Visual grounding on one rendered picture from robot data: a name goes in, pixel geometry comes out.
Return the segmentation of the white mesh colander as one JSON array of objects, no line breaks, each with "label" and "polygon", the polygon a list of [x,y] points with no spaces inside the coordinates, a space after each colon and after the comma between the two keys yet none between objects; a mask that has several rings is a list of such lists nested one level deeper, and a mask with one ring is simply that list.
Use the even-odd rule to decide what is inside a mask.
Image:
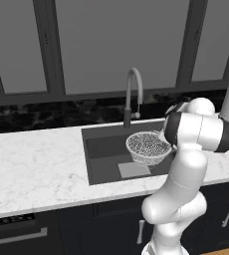
[{"label": "white mesh colander", "polygon": [[125,146],[132,160],[140,165],[153,166],[161,163],[171,153],[171,145],[158,137],[159,131],[139,131],[131,134]]}]

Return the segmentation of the grey curved sink faucet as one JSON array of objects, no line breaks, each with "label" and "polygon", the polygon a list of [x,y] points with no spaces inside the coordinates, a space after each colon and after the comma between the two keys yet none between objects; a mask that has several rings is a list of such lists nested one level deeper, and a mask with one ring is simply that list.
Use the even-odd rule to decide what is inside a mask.
[{"label": "grey curved sink faucet", "polygon": [[[131,111],[130,99],[131,99],[131,83],[132,78],[135,78],[137,85],[137,110],[135,113]],[[125,97],[125,107],[123,112],[123,127],[130,128],[130,121],[132,119],[140,119],[140,106],[143,103],[143,86],[142,78],[139,70],[137,68],[131,68],[128,71],[126,79],[126,97]]]}]

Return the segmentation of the dark grey sink basin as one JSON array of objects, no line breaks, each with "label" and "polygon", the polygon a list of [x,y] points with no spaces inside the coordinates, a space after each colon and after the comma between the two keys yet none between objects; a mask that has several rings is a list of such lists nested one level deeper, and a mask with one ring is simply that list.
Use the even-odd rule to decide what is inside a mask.
[{"label": "dark grey sink basin", "polygon": [[110,183],[127,179],[168,174],[174,159],[173,150],[160,164],[141,167],[132,160],[125,146],[126,139],[138,131],[161,131],[163,121],[110,127],[82,129],[82,137],[87,162],[89,184]]}]

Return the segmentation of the dark cabinet door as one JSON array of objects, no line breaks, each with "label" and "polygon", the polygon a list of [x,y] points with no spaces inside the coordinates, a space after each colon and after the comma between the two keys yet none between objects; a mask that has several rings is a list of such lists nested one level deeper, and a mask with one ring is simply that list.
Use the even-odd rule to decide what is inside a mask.
[{"label": "dark cabinet door", "polygon": [[[144,196],[59,209],[65,255],[141,255],[153,226],[142,216]],[[144,226],[136,244],[138,221]]]},{"label": "dark cabinet door", "polygon": [[206,213],[193,221],[181,238],[190,255],[229,248],[229,221],[222,227],[229,211],[229,182],[202,186],[200,191],[207,201]]}]

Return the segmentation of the dark framed window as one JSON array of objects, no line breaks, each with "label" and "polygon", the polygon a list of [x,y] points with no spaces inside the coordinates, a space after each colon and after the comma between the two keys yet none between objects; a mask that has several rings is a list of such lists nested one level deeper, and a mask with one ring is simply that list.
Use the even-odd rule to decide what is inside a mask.
[{"label": "dark framed window", "polygon": [[224,89],[229,0],[0,0],[0,106]]}]

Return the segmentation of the black dishwasher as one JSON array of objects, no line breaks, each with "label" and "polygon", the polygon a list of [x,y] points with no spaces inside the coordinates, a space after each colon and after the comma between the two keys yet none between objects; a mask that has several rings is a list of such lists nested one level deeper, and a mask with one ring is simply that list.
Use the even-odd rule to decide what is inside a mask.
[{"label": "black dishwasher", "polygon": [[0,255],[64,255],[56,213],[27,213],[0,218],[0,239],[39,232],[46,237],[0,245]]}]

